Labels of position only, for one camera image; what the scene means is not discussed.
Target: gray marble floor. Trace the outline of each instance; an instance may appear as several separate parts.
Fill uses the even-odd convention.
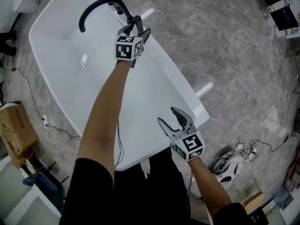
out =
[[[195,92],[207,83],[214,87],[203,97],[210,119],[199,129],[206,142],[202,159],[208,165],[225,146],[235,147],[241,134],[252,139],[280,145],[293,129],[293,116],[300,105],[292,94],[298,70],[293,60],[285,59],[289,42],[271,37],[270,28],[260,9],[263,0],[123,0],[138,15],[149,8],[154,12],[144,20],[152,35],[181,70]],[[17,24],[19,55],[8,59],[8,67],[20,68],[28,76],[37,106],[50,122],[76,132],[49,92],[28,41],[28,33],[49,0],[42,0],[33,15],[24,15]],[[57,162],[59,178],[71,175],[80,139],[71,141],[67,134],[44,130],[34,108],[27,82],[18,71],[8,72],[4,83],[6,101],[21,100],[39,136],[39,156],[46,164]],[[257,178],[266,199],[282,185],[285,172],[295,154],[298,138],[291,138],[276,152],[258,145],[257,158],[245,162],[242,174],[234,182],[223,184],[234,202],[240,202],[239,189],[246,196],[255,193]],[[176,154],[175,163],[186,184],[190,170]],[[194,210],[197,202],[192,202]]]

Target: box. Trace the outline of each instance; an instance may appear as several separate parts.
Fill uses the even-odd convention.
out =
[[[295,172],[300,173],[300,165],[299,164],[296,165]]]
[[[9,142],[7,142],[3,139],[2,139],[2,142],[4,144],[4,147],[7,151],[7,153],[11,157],[13,165],[18,169],[26,164],[26,159],[30,158],[30,156],[33,152],[33,149],[29,148],[21,156],[18,157],[17,154],[15,153],[13,147],[11,146],[11,144]]]
[[[38,140],[22,105],[0,108],[0,136],[19,157]]]

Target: wire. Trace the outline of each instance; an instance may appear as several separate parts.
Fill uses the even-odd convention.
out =
[[[250,136],[249,136],[249,133],[250,131],[253,129],[253,128],[259,128],[260,129],[260,135],[259,135],[259,139],[257,140],[251,140]],[[240,137],[239,137],[239,142],[236,143],[236,151],[241,151],[241,156],[243,157],[244,160],[248,160],[249,162],[253,162],[256,157],[258,156],[257,153],[254,152],[254,149],[257,147],[258,143],[261,143],[263,145],[268,145],[271,149],[272,152],[275,152],[277,151],[284,143],[286,143],[286,141],[290,138],[290,137],[296,137],[297,136],[297,132],[295,130],[293,130],[291,132],[291,135],[287,135],[285,137],[285,140],[282,144],[280,144],[276,149],[273,149],[272,146],[268,143],[265,143],[265,142],[262,142],[260,141],[260,137],[261,137],[261,128],[259,126],[257,127],[253,127],[250,129],[249,133],[248,134],[242,134]],[[241,142],[240,141],[240,138],[242,136],[246,135],[248,138],[249,138],[249,143],[247,143],[247,139],[245,142]],[[253,159],[250,159],[250,155],[255,155],[255,157]]]
[[[33,97],[33,93],[32,93],[32,88],[31,88],[31,84],[30,84],[30,82],[29,82],[29,79],[24,75],[24,73],[20,70],[20,69],[18,69],[18,68],[13,68],[13,69],[6,69],[6,68],[3,68],[3,69],[5,69],[5,70],[7,70],[7,71],[12,71],[12,72],[14,72],[14,71],[16,71],[16,70],[18,70],[21,74],[22,74],[22,76],[23,77],[25,77],[26,78],[26,80],[27,80],[27,82],[28,82],[28,85],[29,85],[29,88],[30,88],[30,92],[31,92],[31,96],[32,96],[32,100],[33,100],[33,103],[34,103],[34,106],[36,107],[36,110],[37,110],[37,113],[38,113],[38,116],[39,116],[39,118],[41,119],[41,120],[43,120],[43,118],[42,118],[42,116],[41,116],[41,114],[40,114],[40,112],[39,112],[39,110],[38,110],[38,107],[37,107],[37,104],[36,104],[36,101],[35,101],[35,99],[34,99],[34,97]]]
[[[119,149],[120,149],[120,153],[119,153],[119,157],[117,159],[117,163],[116,165],[114,166],[114,168],[116,168],[116,166],[118,164],[120,164],[120,162],[123,160],[124,158],[124,148],[123,148],[123,144],[122,144],[122,141],[121,141],[121,138],[120,138],[120,126],[119,126],[119,120],[118,120],[118,124],[117,124],[117,135],[118,135],[118,144],[119,144]]]
[[[191,171],[191,179],[189,180],[189,186],[188,186],[188,198],[190,197],[191,194],[192,178],[193,178],[193,173]]]
[[[55,130],[57,130],[57,131],[59,131],[59,132],[65,132],[65,133],[67,133],[67,134],[69,135],[69,137],[70,137],[71,140],[72,140],[73,138],[75,138],[75,137],[80,137],[79,135],[77,135],[77,136],[71,136],[71,134],[70,134],[68,131],[62,130],[62,129],[58,129],[58,128],[56,128],[55,126],[51,126],[51,125],[48,125],[48,124],[46,124],[45,126],[46,126],[46,127],[50,127],[50,128],[54,128]]]
[[[3,69],[4,69],[4,70],[7,70],[7,71],[12,71],[12,72],[18,70],[18,71],[22,74],[22,76],[23,76],[24,78],[26,78],[26,80],[27,80],[27,82],[28,82],[28,85],[29,85],[29,89],[30,89],[30,92],[31,92],[31,96],[32,96],[32,100],[33,100],[34,106],[35,106],[35,108],[36,108],[36,110],[37,110],[38,117],[39,117],[42,121],[44,121],[45,119],[42,118],[41,113],[40,113],[39,110],[38,110],[38,107],[37,107],[36,101],[35,101],[35,99],[34,99],[33,92],[32,92],[32,88],[31,88],[31,84],[30,84],[30,81],[29,81],[28,77],[26,77],[26,76],[24,75],[24,73],[23,73],[19,68],[16,68],[16,67],[14,67],[13,69],[7,69],[7,68],[3,68]],[[63,130],[63,129],[60,129],[60,128],[57,128],[57,127],[52,126],[52,125],[45,124],[45,126],[46,126],[46,127],[50,127],[50,128],[54,128],[54,129],[56,129],[56,130],[59,131],[59,132],[65,132],[65,133],[67,133],[67,134],[69,135],[69,137],[70,137],[71,140],[72,140],[73,138],[75,138],[75,137],[80,137],[79,135],[77,135],[77,136],[71,136],[71,134],[70,134],[68,131]]]

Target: black faucet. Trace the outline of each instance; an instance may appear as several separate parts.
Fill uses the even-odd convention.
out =
[[[95,1],[94,3],[92,3],[91,5],[89,5],[85,9],[85,11],[82,13],[82,15],[79,19],[80,32],[85,32],[84,22],[85,22],[86,18],[88,17],[88,15],[90,14],[90,12],[92,10],[94,10],[95,8],[97,8],[103,4],[106,4],[106,3],[110,6],[113,5],[113,7],[117,11],[117,14],[120,15],[120,14],[124,13],[127,18],[128,25],[130,25],[130,24],[132,24],[133,26],[136,25],[138,36],[141,36],[144,33],[142,18],[140,16],[133,17],[122,0],[98,0],[98,1]],[[125,30],[127,32],[129,32],[129,34],[130,34],[131,30],[133,29],[133,26],[129,26],[128,28],[125,28]]]
[[[127,23],[134,23],[134,17],[130,14],[130,12],[128,11],[127,7],[125,6],[125,4],[123,3],[122,0],[98,0],[95,1],[94,3],[92,3],[91,5],[89,5],[85,11],[82,13],[80,19],[79,19],[79,29],[80,32],[85,32],[85,26],[84,26],[84,22],[86,20],[86,18],[88,17],[88,15],[91,13],[91,11],[93,11],[95,8],[106,4],[106,3],[114,3],[119,5],[120,9],[123,11],[123,13],[125,14],[126,18],[127,18]]]

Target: forearm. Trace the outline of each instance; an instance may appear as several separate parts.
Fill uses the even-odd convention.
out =
[[[115,133],[130,66],[131,62],[119,62],[103,85],[90,112],[77,155],[99,162],[112,177]]]
[[[188,164],[192,169],[202,199],[211,216],[222,207],[232,203],[222,185],[199,157],[189,161]]]

